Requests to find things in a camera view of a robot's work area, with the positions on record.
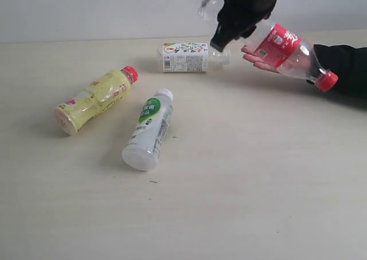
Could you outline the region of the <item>person's open hand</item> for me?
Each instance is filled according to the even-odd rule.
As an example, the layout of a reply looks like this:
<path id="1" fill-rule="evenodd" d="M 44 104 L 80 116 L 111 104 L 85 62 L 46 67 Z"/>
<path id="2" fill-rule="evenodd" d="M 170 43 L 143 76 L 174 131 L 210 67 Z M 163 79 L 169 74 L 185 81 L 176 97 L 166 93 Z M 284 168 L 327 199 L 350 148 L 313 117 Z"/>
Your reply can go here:
<path id="1" fill-rule="evenodd" d="M 243 53 L 243 59 L 250 62 L 254 67 L 268 71 L 272 73 L 280 73 L 276 68 L 272 67 L 268 63 L 264 62 L 261 58 L 255 56 L 254 52 L 247 46 L 244 45 L 241 48 L 241 52 Z"/>

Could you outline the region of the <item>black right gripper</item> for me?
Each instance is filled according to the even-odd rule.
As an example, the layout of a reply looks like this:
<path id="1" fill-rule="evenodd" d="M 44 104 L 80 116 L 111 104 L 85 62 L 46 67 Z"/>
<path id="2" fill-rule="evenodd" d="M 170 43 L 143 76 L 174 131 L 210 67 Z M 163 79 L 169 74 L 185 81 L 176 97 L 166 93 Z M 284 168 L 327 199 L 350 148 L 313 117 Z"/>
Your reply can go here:
<path id="1" fill-rule="evenodd" d="M 268 19 L 277 0 L 224 0 L 217 15 L 217 29 L 210 46 L 223 51 L 233 40 L 246 39 L 256 30 L 258 22 Z"/>

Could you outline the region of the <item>black sleeved forearm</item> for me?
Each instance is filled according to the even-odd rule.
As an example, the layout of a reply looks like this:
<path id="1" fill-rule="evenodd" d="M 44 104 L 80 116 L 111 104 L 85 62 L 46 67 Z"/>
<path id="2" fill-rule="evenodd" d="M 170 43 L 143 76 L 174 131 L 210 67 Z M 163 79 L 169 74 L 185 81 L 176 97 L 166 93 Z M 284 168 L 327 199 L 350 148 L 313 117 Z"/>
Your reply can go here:
<path id="1" fill-rule="evenodd" d="M 315 44 L 314 51 L 321 66 L 338 76 L 332 90 L 350 96 L 366 96 L 366 47 Z"/>

